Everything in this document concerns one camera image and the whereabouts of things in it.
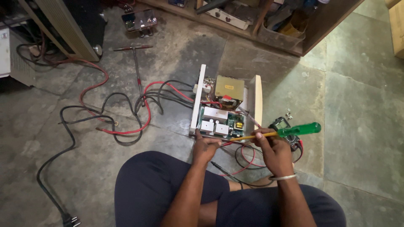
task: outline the person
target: person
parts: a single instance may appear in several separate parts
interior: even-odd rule
[[[252,188],[207,171],[221,140],[203,138],[198,130],[191,164],[157,151],[133,156],[116,179],[116,226],[346,226],[334,199],[298,184],[289,144],[262,135],[272,131],[255,130],[251,142],[262,149],[273,177],[287,178],[276,187]]]

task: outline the concrete floor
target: concrete floor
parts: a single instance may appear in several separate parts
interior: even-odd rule
[[[343,207],[348,226],[404,226],[404,64],[393,56],[388,11],[383,0],[366,0],[305,57],[297,58],[197,22],[157,11],[154,37],[125,35],[120,9],[106,11],[104,55],[109,72],[102,87],[87,92],[87,105],[101,107],[111,92],[138,97],[132,53],[113,52],[130,44],[152,44],[138,52],[142,83],[179,79],[195,83],[206,74],[241,79],[261,75],[263,125],[291,109],[291,125],[317,121],[319,134],[301,136],[305,154],[296,164],[300,183],[323,189]],[[40,68],[36,88],[2,79],[0,93],[0,225],[61,226],[60,215],[36,183],[36,171],[71,145],[59,110],[77,105],[81,90],[103,80],[96,69],[65,64]],[[163,102],[164,115],[151,104],[152,120],[141,140],[118,145],[97,120],[69,126],[76,147],[56,159],[43,179],[57,199],[85,226],[114,226],[114,184],[122,164],[148,150],[190,161],[194,140],[187,136],[191,110]],[[138,128],[128,104],[113,97],[107,114],[119,130]],[[67,120],[89,114],[68,110]],[[140,112],[143,122],[147,113]],[[218,150],[213,160],[238,170],[236,147]],[[213,166],[208,168],[218,173]],[[254,181],[268,170],[246,170]]]

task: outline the circuit board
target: circuit board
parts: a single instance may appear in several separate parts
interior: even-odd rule
[[[199,109],[199,116],[198,116],[199,120],[198,120],[198,124],[197,124],[196,128],[200,128],[200,126],[202,124],[203,119],[202,119],[201,116],[203,116],[203,113],[204,113],[204,107],[202,106]],[[231,138],[235,138],[238,135],[240,137],[243,137],[244,136],[244,131],[243,130],[234,130],[234,124],[237,123],[237,122],[243,122],[244,123],[244,116],[229,112],[228,115],[227,115],[227,120],[224,123],[222,123],[224,125],[228,125],[229,126],[229,131],[231,131],[227,136],[217,135],[217,134],[213,134],[213,133],[208,134],[206,132],[200,132],[200,133],[201,134],[211,135],[211,136],[218,137],[218,138],[221,138],[221,139],[226,139],[226,140],[231,139]]]

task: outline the red-handled tool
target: red-handled tool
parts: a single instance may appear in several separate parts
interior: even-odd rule
[[[151,47],[153,47],[153,45],[130,46],[130,47],[114,49],[114,51],[120,51],[120,50],[132,50],[133,51],[133,57],[135,58],[137,85],[139,86],[140,95],[143,95],[143,89],[142,89],[141,80],[140,80],[139,68],[137,66],[136,49],[146,49],[146,48],[151,48]]]

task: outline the wooden cabinet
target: wooden cabinet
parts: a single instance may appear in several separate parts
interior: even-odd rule
[[[310,17],[310,21],[306,29],[306,38],[304,41],[295,46],[292,50],[283,50],[297,56],[306,55],[363,1],[364,0],[331,0],[328,4],[320,5],[316,12]],[[161,8],[165,11],[187,17],[191,20],[199,21],[201,23],[205,23],[207,25],[217,27],[227,32],[231,32],[233,34],[259,42],[259,40],[257,40],[257,32],[273,0],[267,0],[264,6],[261,7],[261,12],[254,25],[250,25],[246,30],[236,28],[206,13],[197,15],[194,10],[195,2],[193,0],[190,0],[185,8],[170,5],[167,3],[167,0],[139,0],[139,2],[143,2],[151,6]],[[202,3],[203,0],[197,0],[196,4],[200,7],[202,6]]]

